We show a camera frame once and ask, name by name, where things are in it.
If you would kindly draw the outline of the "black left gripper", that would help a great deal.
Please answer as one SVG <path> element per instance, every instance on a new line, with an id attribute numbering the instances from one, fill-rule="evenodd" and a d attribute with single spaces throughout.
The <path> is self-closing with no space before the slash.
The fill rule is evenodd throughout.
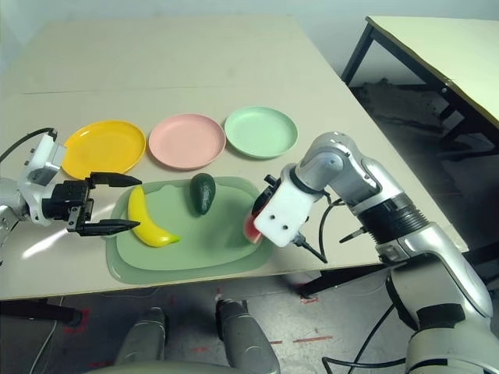
<path id="1" fill-rule="evenodd" d="M 94 200 L 90 197 L 95 185 L 109 187 L 130 187 L 142 182 L 130 175 L 115 172 L 91 172 L 84 180 L 64 181 L 56 184 L 49 198 L 42 199 L 42 213 L 45 218 L 65 221 L 67 231 L 80 236 L 109 236 L 131 230 L 139 221 L 105 219 L 91 223 Z"/>

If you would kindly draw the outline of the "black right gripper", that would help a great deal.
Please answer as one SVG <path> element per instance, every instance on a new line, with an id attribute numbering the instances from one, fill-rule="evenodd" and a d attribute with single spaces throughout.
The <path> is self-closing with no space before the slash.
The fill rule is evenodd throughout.
<path id="1" fill-rule="evenodd" d="M 265 207 L 265 205 L 270 201 L 270 199 L 277 191 L 279 185 L 281 184 L 281 179 L 275 178 L 272 175 L 266 175 L 264 181 L 268 184 L 268 186 L 255 200 L 252 208 L 252 213 L 259 213 Z"/>

